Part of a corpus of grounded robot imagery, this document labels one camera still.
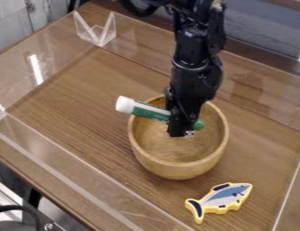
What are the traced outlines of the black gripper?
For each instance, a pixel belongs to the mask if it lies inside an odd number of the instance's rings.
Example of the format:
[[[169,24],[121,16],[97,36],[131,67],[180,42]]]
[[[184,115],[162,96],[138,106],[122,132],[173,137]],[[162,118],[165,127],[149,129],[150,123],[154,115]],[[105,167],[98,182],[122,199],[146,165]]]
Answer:
[[[169,86],[165,87],[169,116],[169,136],[184,137],[201,129],[200,114],[204,103],[212,100],[222,83],[224,68],[218,56],[213,56],[197,68],[172,62]]]

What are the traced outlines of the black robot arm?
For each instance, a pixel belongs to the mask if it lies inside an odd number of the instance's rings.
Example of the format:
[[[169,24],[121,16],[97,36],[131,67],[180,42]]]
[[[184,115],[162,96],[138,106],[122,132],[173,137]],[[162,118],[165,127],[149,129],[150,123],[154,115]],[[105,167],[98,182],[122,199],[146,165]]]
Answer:
[[[226,44],[225,0],[119,0],[135,16],[146,17],[164,7],[173,16],[176,51],[172,76],[165,90],[170,111],[169,135],[184,137],[197,130],[200,112],[212,100],[222,82],[224,68],[218,57]]]

